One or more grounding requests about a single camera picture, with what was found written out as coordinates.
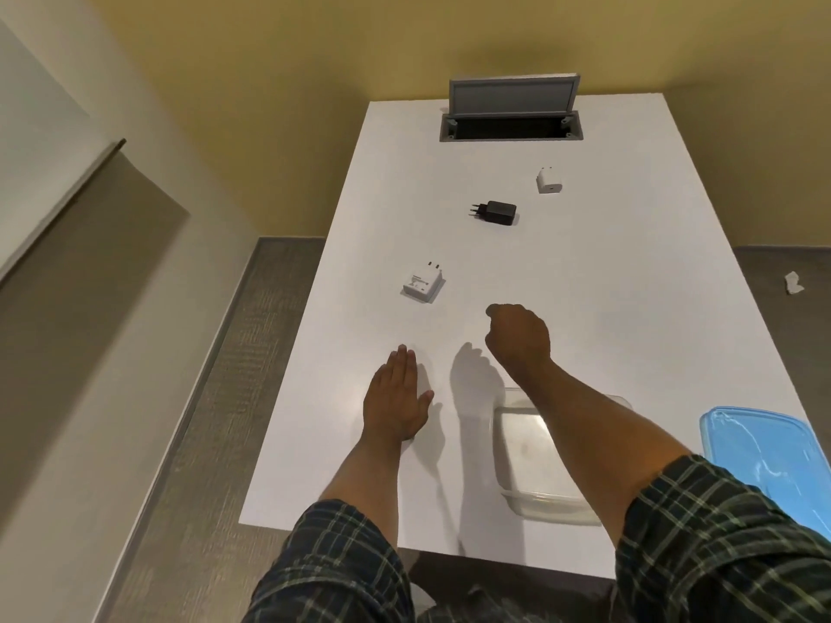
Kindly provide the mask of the clear plastic container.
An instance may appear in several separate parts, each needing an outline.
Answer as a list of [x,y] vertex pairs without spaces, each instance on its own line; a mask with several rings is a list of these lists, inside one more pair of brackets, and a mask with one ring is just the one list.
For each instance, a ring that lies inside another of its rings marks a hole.
[[496,482],[514,513],[541,523],[601,525],[522,389],[504,390],[493,409],[491,432]]

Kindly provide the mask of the blue plastic container lid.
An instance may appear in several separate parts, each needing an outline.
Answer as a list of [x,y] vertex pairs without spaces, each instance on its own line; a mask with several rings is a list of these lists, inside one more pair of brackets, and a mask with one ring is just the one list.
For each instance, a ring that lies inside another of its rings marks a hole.
[[716,407],[700,419],[705,457],[831,541],[831,465],[810,425],[771,411]]

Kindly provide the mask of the person's right hand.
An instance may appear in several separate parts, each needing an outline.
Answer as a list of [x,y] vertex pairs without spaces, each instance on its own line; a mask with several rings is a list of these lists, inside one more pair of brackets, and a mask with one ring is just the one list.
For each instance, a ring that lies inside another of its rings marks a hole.
[[533,311],[529,310],[522,324],[490,322],[484,340],[491,355],[517,384],[539,376],[553,364],[548,328]]

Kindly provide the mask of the person's plaid left sleeve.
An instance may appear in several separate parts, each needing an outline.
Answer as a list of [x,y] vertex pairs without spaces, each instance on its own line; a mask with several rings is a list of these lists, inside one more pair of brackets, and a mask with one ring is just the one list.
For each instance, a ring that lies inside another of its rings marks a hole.
[[242,623],[416,623],[399,553],[361,511],[322,500],[301,515]]

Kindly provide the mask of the person's plaid right sleeve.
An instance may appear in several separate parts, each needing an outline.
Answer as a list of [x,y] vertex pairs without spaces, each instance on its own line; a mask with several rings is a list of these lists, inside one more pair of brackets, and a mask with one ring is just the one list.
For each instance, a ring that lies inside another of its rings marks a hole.
[[637,623],[831,623],[831,542],[700,456],[634,498],[616,578]]

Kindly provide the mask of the person's plaid sleeve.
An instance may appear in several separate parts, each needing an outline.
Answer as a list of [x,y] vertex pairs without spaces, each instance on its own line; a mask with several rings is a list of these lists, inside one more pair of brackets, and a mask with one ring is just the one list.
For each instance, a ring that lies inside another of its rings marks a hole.
[[416,623],[399,553],[361,511],[322,500],[301,515],[242,623]]
[[637,623],[831,623],[831,542],[700,456],[634,498],[616,578]]

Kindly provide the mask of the person's left hand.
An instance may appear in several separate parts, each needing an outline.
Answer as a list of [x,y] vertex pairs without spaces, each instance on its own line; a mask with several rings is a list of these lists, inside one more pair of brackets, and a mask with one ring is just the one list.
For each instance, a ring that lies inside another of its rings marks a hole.
[[372,377],[362,407],[361,440],[402,444],[413,440],[428,418],[416,418],[416,400],[427,389],[415,352],[398,345]]

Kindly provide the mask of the white square power adapter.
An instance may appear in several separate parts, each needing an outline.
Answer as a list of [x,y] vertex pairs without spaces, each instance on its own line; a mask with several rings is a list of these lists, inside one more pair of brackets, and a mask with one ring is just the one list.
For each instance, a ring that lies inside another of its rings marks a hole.
[[431,303],[444,284],[443,271],[439,263],[429,261],[410,272],[401,287],[403,295],[421,303]]

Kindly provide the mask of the person's right forearm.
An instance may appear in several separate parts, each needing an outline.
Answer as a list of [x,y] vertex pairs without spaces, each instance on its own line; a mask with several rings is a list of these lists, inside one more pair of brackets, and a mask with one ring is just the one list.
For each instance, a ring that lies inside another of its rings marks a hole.
[[540,413],[567,472],[618,547],[635,498],[691,450],[549,358],[503,366]]

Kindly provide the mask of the person's left forearm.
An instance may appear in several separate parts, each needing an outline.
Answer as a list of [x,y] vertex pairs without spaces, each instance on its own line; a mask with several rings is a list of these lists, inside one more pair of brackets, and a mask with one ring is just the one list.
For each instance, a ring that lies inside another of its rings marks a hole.
[[394,549],[399,547],[401,454],[413,437],[381,427],[364,428],[318,498],[356,508]]

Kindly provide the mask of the black power adapter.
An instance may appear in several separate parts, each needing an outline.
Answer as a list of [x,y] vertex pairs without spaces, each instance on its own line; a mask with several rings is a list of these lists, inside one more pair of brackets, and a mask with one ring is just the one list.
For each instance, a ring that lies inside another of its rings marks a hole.
[[470,209],[470,215],[500,226],[511,227],[514,225],[517,207],[514,204],[490,200],[487,203],[474,205]]

